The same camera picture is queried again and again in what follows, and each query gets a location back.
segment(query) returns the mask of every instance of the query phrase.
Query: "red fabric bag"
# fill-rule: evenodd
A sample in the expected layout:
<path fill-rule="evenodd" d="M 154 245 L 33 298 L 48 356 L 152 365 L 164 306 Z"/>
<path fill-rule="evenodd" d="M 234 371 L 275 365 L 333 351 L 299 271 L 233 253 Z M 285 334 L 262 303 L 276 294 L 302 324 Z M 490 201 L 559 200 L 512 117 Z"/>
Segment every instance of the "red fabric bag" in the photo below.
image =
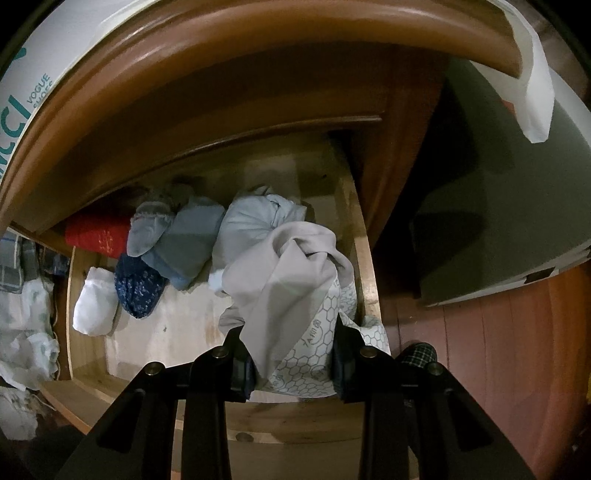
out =
<path fill-rule="evenodd" d="M 66 221 L 66 243 L 119 258 L 127 252 L 130 216 L 77 213 Z"/>

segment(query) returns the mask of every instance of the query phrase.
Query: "plaid cloth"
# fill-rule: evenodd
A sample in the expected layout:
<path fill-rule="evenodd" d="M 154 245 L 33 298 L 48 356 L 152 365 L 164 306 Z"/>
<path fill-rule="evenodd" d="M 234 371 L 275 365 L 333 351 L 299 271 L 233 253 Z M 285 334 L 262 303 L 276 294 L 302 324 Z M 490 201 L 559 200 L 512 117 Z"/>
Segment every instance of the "plaid cloth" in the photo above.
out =
<path fill-rule="evenodd" d="M 396 357 L 396 360 L 402 364 L 414 365 L 424 368 L 427 364 L 437 361 L 437 352 L 433 345 L 421 342 L 406 347 L 403 352 Z"/>
<path fill-rule="evenodd" d="M 35 242 L 12 232 L 0 239 L 0 290 L 21 293 L 22 285 L 39 277 Z"/>
<path fill-rule="evenodd" d="M 24 282 L 21 268 L 22 237 L 6 232 L 0 239 L 0 290 L 22 292 Z"/>

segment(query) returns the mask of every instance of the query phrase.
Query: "white paper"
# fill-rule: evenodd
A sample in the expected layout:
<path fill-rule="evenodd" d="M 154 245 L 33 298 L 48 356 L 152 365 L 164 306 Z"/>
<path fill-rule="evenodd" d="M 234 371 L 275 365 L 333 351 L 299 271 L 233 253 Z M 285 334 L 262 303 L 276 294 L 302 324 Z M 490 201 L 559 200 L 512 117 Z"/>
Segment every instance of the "white paper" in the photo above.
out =
<path fill-rule="evenodd" d="M 64 0 L 26 40 L 0 79 L 0 183 L 39 106 L 116 27 L 158 0 Z"/>
<path fill-rule="evenodd" d="M 513 29 L 515 43 L 521 52 L 522 72 L 518 79 L 473 62 L 499 96 L 513 104 L 515 116 L 526 138 L 532 143 L 548 140 L 554 89 L 550 68 L 542 43 L 534 28 L 523 15 L 505 0 L 488 0 L 503 10 Z"/>
<path fill-rule="evenodd" d="M 591 112 L 558 73 L 550 69 L 556 102 L 564 109 L 587 144 L 591 147 Z"/>
<path fill-rule="evenodd" d="M 21 294 L 0 292 L 0 376 L 20 390 L 39 390 L 57 371 L 52 292 L 41 278 L 25 282 Z"/>
<path fill-rule="evenodd" d="M 33 440 L 45 408 L 30 392 L 0 387 L 0 428 L 8 440 Z"/>

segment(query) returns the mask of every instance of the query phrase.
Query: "white cloth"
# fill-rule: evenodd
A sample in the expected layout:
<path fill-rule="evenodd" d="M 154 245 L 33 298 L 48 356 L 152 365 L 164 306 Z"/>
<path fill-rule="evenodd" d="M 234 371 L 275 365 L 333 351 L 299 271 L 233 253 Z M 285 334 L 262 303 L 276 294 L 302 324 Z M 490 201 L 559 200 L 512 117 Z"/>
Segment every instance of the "white cloth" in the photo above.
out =
<path fill-rule="evenodd" d="M 521 53 L 522 71 L 518 79 L 472 62 L 499 96 L 512 103 L 524 135 L 532 143 L 545 142 L 554 111 L 554 89 L 542 43 L 534 27 L 505 0 L 488 0 L 503 10 L 513 29 Z"/>
<path fill-rule="evenodd" d="M 0 292 L 0 376 L 20 390 L 39 390 L 57 371 L 52 298 L 53 283 L 42 278 L 25 282 L 21 294 Z"/>
<path fill-rule="evenodd" d="M 308 222 L 276 228 L 228 265 L 223 289 L 234 305 L 221 315 L 219 328 L 227 333 L 244 325 L 240 339 L 256 366 L 257 389 L 298 397 L 334 394 L 336 320 L 339 312 L 347 319 L 355 315 L 357 296 L 353 267 L 336 249 L 333 232 Z M 367 327 L 381 327 L 382 336 L 365 333 L 389 353 L 379 320 Z"/>
<path fill-rule="evenodd" d="M 386 330 L 379 318 L 367 315 L 361 326 L 349 317 L 355 315 L 355 283 L 340 290 L 339 281 L 331 286 L 321 308 L 301 339 L 285 356 L 269 380 L 258 379 L 258 390 L 303 398 L 329 397 L 335 394 L 330 379 L 331 351 L 339 315 L 343 325 L 358 330 L 366 345 L 390 355 Z"/>
<path fill-rule="evenodd" d="M 46 408 L 29 391 L 0 387 L 0 427 L 8 440 L 33 440 Z"/>
<path fill-rule="evenodd" d="M 239 193 L 228 207 L 222 220 L 212 252 L 209 287 L 222 290 L 223 270 L 280 225 L 300 222 L 306 217 L 306 207 L 283 198 L 269 187 Z"/>
<path fill-rule="evenodd" d="M 91 267 L 74 306 L 74 329 L 90 336 L 107 335 L 113 328 L 118 303 L 115 274 Z"/>

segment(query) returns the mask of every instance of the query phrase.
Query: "navy patterned cloth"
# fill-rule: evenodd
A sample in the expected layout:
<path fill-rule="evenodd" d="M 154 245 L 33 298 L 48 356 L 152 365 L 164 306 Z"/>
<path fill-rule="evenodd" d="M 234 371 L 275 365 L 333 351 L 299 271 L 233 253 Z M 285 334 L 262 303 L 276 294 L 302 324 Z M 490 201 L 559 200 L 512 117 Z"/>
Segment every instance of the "navy patterned cloth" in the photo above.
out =
<path fill-rule="evenodd" d="M 140 257 L 122 254 L 115 267 L 115 290 L 126 312 L 148 316 L 160 299 L 166 279 Z"/>

